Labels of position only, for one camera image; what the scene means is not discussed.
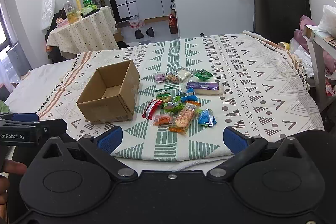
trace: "open cardboard box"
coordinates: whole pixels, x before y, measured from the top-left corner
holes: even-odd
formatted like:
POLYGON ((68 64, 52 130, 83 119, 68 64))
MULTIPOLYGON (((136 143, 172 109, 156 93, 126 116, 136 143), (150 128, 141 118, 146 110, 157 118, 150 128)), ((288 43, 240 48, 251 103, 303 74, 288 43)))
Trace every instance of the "open cardboard box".
POLYGON ((98 68, 80 95, 77 106, 91 123, 133 118, 140 75, 132 60, 98 68))

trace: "finger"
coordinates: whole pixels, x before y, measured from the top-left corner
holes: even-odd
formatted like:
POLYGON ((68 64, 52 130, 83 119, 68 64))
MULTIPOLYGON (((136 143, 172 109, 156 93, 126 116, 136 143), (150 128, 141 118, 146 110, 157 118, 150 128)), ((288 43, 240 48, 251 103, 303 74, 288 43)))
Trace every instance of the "finger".
POLYGON ((4 192, 0 195, 0 204, 4 205, 4 204, 6 204, 6 201, 7 201, 7 193, 4 192))
POLYGON ((1 172, 23 175, 27 171, 27 166, 14 160, 4 160, 1 172))
POLYGON ((9 180, 4 176, 0 176, 0 194, 4 193, 9 188, 9 180))

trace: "tablecloth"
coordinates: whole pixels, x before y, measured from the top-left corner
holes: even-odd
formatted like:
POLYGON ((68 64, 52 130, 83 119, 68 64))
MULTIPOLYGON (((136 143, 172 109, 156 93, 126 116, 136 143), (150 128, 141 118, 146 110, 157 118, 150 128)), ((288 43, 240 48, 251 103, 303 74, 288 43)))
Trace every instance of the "tablecloth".
POLYGON ((105 6, 93 15, 52 30, 47 46, 56 46, 61 52, 73 54, 118 49, 113 37, 115 24, 110 7, 105 6))
POLYGON ((182 161, 228 155, 223 130, 231 126, 247 136, 277 141, 295 133, 322 129, 319 110, 300 77, 279 52, 247 35, 220 35, 159 42, 113 51, 79 54, 72 70, 38 110, 40 119, 62 118, 73 138, 98 136, 114 124, 123 129, 123 140, 114 156, 159 161, 182 161), (140 72, 134 117, 126 122, 92 125, 76 106, 81 91, 101 66, 133 60, 140 72), (224 94, 199 96, 203 108, 211 108, 217 125, 207 128, 194 119, 186 135, 155 127, 142 118, 155 90, 180 86, 157 84, 155 72, 183 66, 196 72, 210 71, 210 81, 221 82, 224 94))

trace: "metal bolt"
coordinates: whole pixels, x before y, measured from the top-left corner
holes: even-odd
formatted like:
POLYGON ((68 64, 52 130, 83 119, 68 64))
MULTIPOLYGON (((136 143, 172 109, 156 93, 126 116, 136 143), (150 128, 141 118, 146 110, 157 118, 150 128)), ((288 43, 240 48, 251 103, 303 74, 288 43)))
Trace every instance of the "metal bolt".
POLYGON ((120 175, 122 177, 130 177, 133 174, 134 174, 134 170, 131 169, 131 168, 121 168, 118 171, 118 175, 120 175))
POLYGON ((170 174, 170 175, 168 175, 168 178, 169 179, 177 179, 177 175, 170 174))
POLYGON ((210 170, 210 174, 214 177, 223 177, 226 175, 226 171, 222 168, 215 168, 210 170))

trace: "white table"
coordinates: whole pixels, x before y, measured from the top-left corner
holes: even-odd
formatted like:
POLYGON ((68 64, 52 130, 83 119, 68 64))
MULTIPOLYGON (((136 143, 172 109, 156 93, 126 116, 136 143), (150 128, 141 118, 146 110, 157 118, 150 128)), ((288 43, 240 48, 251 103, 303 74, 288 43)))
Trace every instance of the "white table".
POLYGON ((305 25, 303 29, 303 36, 307 40, 311 62, 313 65, 317 96, 316 104, 320 112, 322 112, 336 98, 336 96, 331 97, 326 95, 323 50, 327 51, 334 59, 336 59, 336 48, 324 40, 325 38, 330 37, 330 34, 322 31, 317 26, 305 25))
POLYGON ((47 46, 59 47, 61 52, 72 54, 118 49, 113 37, 115 24, 110 7, 105 6, 86 18, 80 17, 73 24, 52 30, 47 46))

